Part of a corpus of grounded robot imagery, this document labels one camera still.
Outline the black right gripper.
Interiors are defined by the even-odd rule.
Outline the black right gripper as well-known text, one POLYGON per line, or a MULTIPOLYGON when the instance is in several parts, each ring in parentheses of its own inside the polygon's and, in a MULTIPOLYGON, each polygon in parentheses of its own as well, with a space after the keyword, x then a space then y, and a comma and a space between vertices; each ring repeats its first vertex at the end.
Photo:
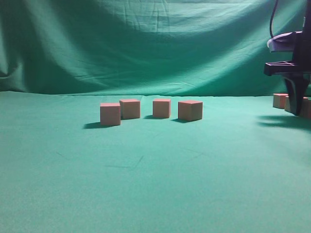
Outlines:
MULTIPOLYGON (((270 37, 273 38, 273 19, 278 1, 275 2, 269 23, 270 37)), ((296 32, 296 41, 290 61, 266 63, 264 74, 267 76, 285 74, 284 82, 289 95, 290 111, 298 116, 306 90, 311 82, 311 2, 306 3, 306 12, 302 31, 296 32)))

